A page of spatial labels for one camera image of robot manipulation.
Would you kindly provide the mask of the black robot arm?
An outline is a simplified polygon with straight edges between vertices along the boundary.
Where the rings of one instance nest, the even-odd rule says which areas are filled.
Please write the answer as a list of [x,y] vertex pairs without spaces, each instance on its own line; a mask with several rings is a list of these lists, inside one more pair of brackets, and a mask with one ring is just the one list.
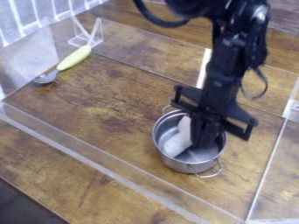
[[181,22],[205,17],[212,22],[212,55],[202,88],[174,87],[172,105],[190,115],[190,143],[209,146],[220,133],[249,139],[257,119],[238,106],[242,77],[266,58],[266,0],[165,0]]

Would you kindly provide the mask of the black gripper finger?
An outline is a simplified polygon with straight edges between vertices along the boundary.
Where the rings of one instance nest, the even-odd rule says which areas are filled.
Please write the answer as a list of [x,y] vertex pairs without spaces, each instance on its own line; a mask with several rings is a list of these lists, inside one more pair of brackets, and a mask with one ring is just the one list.
[[218,134],[224,131],[222,121],[206,120],[204,124],[204,130],[201,135],[201,146],[209,148],[214,143]]
[[190,142],[194,148],[201,147],[204,137],[205,120],[196,114],[190,115]]

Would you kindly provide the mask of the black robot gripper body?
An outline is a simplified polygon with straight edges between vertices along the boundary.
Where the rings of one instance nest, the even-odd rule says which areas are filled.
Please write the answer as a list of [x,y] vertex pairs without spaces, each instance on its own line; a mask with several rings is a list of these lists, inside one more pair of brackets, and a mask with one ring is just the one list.
[[205,121],[222,121],[224,131],[248,140],[257,119],[236,102],[238,83],[245,72],[244,62],[240,50],[213,51],[205,66],[202,88],[176,85],[172,105]]

